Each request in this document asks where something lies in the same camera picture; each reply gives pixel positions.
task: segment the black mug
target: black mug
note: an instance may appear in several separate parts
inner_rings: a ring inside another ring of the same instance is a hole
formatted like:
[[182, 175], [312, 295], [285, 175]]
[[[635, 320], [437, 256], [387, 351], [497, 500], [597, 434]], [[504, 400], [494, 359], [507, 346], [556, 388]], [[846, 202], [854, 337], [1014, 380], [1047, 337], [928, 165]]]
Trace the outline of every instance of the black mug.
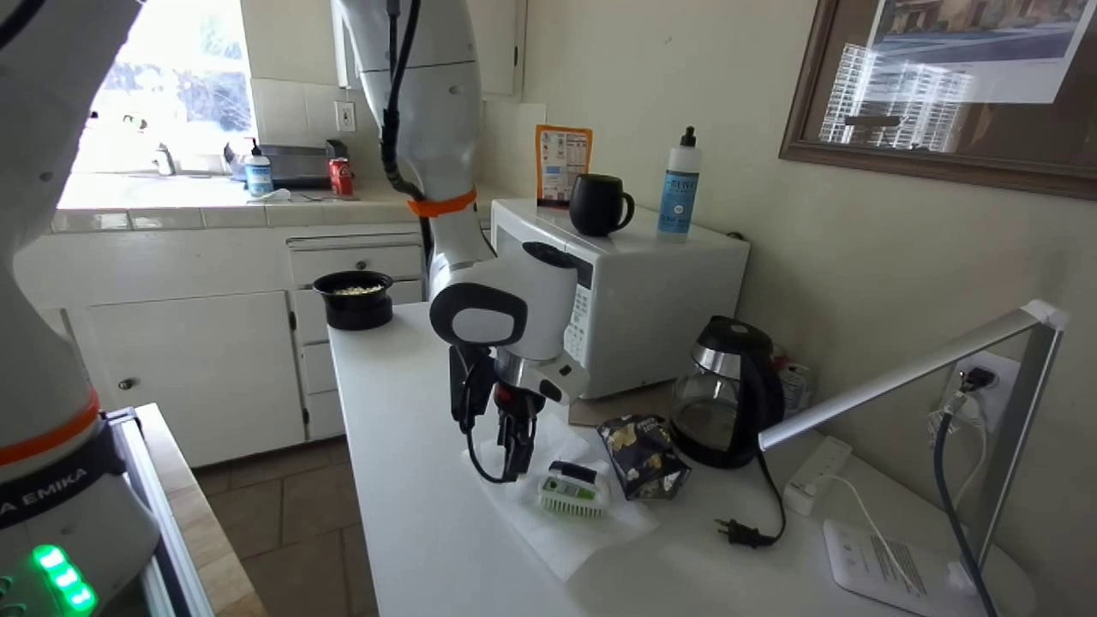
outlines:
[[637, 202], [620, 189], [620, 177], [614, 175], [576, 175], [572, 186], [572, 225], [584, 236], [609, 236], [614, 231], [625, 231], [635, 217]]

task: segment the electrical outlet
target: electrical outlet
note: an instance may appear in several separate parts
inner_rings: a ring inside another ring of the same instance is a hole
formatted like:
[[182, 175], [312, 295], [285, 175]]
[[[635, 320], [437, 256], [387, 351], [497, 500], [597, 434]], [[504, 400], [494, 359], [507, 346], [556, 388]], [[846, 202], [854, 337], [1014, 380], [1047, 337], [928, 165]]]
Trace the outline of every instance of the electrical outlet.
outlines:
[[960, 363], [954, 363], [954, 375], [945, 380], [945, 388], [957, 388], [960, 376], [974, 365], [983, 365], [996, 375], [996, 380], [988, 388], [981, 388], [974, 397], [981, 400], [983, 416], [988, 416], [988, 431], [997, 428], [1000, 416], [1006, 416], [1006, 405], [1014, 389], [1014, 380], [1020, 380], [1020, 359], [1009, 359], [1009, 357], [997, 357], [997, 353], [974, 353], [974, 357], [964, 357]]
[[355, 99], [335, 99], [335, 130], [355, 135]]

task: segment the plastic container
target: plastic container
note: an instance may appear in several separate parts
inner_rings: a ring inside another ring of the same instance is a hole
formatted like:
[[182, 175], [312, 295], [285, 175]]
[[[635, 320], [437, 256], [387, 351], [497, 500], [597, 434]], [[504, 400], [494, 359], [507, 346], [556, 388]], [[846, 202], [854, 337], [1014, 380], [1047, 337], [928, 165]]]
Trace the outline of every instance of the plastic container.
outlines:
[[662, 175], [657, 233], [664, 236], [688, 233], [696, 186], [701, 186], [701, 151], [696, 151], [694, 126], [687, 126]]
[[267, 195], [275, 193], [275, 165], [272, 159], [265, 153], [260, 139], [251, 139], [251, 153], [245, 160], [245, 189], [251, 195]]

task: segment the lamp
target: lamp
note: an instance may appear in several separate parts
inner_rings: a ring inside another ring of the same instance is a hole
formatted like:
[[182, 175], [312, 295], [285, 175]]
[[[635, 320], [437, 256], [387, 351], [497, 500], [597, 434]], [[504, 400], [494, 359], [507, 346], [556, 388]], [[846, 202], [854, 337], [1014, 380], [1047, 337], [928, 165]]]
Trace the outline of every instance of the lamp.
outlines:
[[1060, 312], [1057, 304], [1049, 303], [1026, 303], [1023, 307], [940, 346], [936, 353], [928, 357], [920, 357], [912, 363], [903, 363], [868, 383], [856, 383], [829, 400], [821, 400], [814, 408], [805, 408], [803, 416], [783, 421], [783, 426], [771, 426], [758, 434], [758, 445], [761, 450], [774, 450], [829, 417], [839, 417], [894, 388], [907, 388], [932, 369], [942, 369], [969, 353], [981, 353], [988, 346], [997, 346], [1006, 339], [1014, 339], [1023, 331], [1028, 331], [1028, 346], [1026, 346], [1026, 357], [1023, 357], [1023, 365], [1020, 365], [1020, 380], [1014, 380], [1014, 389], [1006, 405], [1006, 416], [1000, 416], [1000, 426], [997, 426], [997, 439], [996, 439], [996, 450], [990, 450], [990, 460], [988, 460], [988, 477], [983, 477], [983, 490], [974, 504], [974, 513], [969, 513], [969, 539], [976, 544], [976, 559], [988, 563], [990, 556], [990, 544], [996, 544], [996, 527], [1000, 520], [1000, 512], [1006, 512], [1006, 500], [1009, 500], [1009, 490], [1014, 484], [1014, 473], [1020, 473], [1020, 463], [1023, 463], [1023, 453], [1026, 453], [1026, 442], [1028, 442], [1028, 428], [1031, 428], [1031, 417], [1034, 417], [1034, 408], [1038, 408], [1038, 397], [1047, 389], [1047, 380], [1049, 380], [1049, 369], [1057, 363], [1057, 351], [1060, 351], [1060, 339], [1062, 339], [1062, 330], [1066, 330], [1066, 312]]

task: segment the floor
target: floor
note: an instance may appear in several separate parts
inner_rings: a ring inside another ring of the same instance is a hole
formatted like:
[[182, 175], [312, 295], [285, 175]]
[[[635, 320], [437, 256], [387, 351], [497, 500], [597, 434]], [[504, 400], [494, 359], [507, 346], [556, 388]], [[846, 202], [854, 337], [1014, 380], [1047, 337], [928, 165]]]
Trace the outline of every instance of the floor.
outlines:
[[343, 439], [196, 477], [272, 617], [379, 617]]

